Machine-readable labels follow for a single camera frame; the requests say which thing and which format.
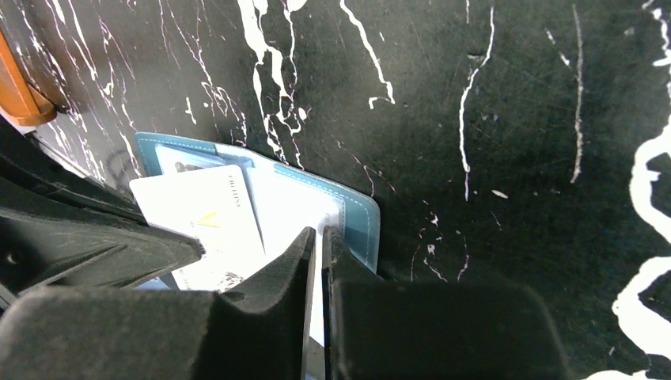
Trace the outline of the white card yellow logo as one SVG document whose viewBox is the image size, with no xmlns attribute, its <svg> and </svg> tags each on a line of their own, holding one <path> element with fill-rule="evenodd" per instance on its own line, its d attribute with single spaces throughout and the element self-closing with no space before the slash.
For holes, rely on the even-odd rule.
<svg viewBox="0 0 671 380">
<path fill-rule="evenodd" d="M 179 289 L 227 291 L 267 264 L 240 167 L 135 179 L 130 189 L 149 225 L 204 248 L 199 260 L 172 272 Z"/>
</svg>

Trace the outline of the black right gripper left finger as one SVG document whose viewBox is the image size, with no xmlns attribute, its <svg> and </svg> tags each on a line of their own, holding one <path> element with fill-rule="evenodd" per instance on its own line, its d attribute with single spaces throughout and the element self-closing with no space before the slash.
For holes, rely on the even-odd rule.
<svg viewBox="0 0 671 380">
<path fill-rule="evenodd" d="M 224 293 L 47 287 L 1 320 L 4 379 L 303 379 L 316 232 Z"/>
</svg>

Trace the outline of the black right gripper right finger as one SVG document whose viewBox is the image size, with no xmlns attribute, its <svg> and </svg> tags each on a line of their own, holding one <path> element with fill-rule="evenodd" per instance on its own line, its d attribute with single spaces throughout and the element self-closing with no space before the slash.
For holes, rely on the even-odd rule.
<svg viewBox="0 0 671 380">
<path fill-rule="evenodd" d="M 568 379 L 540 296 L 510 283 L 393 282 L 323 234 L 329 379 Z"/>
</svg>

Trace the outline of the blue leather card holder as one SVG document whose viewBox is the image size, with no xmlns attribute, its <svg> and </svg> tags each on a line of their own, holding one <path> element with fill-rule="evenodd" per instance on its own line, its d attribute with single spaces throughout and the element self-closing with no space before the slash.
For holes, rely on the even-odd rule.
<svg viewBox="0 0 671 380">
<path fill-rule="evenodd" d="M 148 177 L 239 167 L 267 255 L 283 251 L 306 226 L 336 226 L 354 256 L 377 270 L 381 212 L 370 196 L 241 146 L 149 132 L 137 133 L 135 143 Z"/>
</svg>

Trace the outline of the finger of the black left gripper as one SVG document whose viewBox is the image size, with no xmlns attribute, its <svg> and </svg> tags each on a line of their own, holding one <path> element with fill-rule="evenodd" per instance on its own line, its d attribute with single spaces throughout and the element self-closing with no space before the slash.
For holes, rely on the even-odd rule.
<svg viewBox="0 0 671 380">
<path fill-rule="evenodd" d="M 130 288 L 203 252 L 192 238 L 89 212 L 56 218 L 1 209 L 3 297 L 51 285 Z"/>
<path fill-rule="evenodd" d="M 139 207 L 105 184 L 81 178 L 1 119 L 1 177 L 40 196 L 145 225 Z"/>
</svg>

